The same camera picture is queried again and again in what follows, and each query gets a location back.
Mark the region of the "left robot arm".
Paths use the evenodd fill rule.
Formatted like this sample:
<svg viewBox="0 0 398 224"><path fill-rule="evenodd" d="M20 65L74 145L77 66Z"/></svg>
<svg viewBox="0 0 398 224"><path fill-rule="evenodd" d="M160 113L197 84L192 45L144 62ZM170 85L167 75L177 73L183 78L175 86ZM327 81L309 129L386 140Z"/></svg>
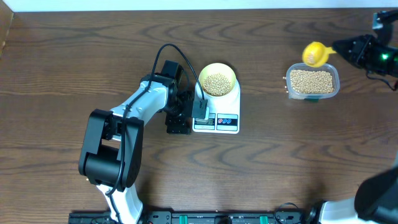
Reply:
<svg viewBox="0 0 398 224"><path fill-rule="evenodd" d="M139 89L109 110L95 109L88 118L78 170L97 186L117 223L138 223L144 209L134 185L141 167L144 126L165 112L167 133L190 134L192 91L179 92L183 67L165 61L160 73L141 79Z"/></svg>

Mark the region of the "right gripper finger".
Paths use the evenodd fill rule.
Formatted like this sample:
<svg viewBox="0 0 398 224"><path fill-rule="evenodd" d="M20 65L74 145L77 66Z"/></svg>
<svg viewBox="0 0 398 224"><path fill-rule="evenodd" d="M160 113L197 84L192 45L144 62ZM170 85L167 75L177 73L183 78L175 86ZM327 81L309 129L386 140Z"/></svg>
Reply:
<svg viewBox="0 0 398 224"><path fill-rule="evenodd" d="M361 48L353 43L333 43L333 50L353 66L358 66Z"/></svg>
<svg viewBox="0 0 398 224"><path fill-rule="evenodd" d="M350 50L353 46L362 39L363 36L359 35L356 37L351 37L349 39L343 39L337 41L338 50Z"/></svg>

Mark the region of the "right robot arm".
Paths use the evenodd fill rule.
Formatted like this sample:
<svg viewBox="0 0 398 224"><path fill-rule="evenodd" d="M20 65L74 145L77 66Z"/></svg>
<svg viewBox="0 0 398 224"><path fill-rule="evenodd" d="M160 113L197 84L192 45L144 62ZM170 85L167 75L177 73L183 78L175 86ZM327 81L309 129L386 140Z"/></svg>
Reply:
<svg viewBox="0 0 398 224"><path fill-rule="evenodd" d="M332 49L354 67L397 78L397 49L373 35L333 42ZM397 166L359 186L353 198L323 202L314 208L312 223L397 223Z"/></svg>

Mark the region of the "yellow measuring scoop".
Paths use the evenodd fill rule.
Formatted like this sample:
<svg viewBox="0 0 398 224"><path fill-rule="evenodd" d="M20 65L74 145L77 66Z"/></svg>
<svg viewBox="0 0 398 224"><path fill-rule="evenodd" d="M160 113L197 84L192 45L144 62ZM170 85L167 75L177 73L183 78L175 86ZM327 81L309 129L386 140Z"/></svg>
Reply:
<svg viewBox="0 0 398 224"><path fill-rule="evenodd" d="M326 64L329 56L335 53L332 47L326 47L320 42L312 42L305 47L302 60L310 67L318 68Z"/></svg>

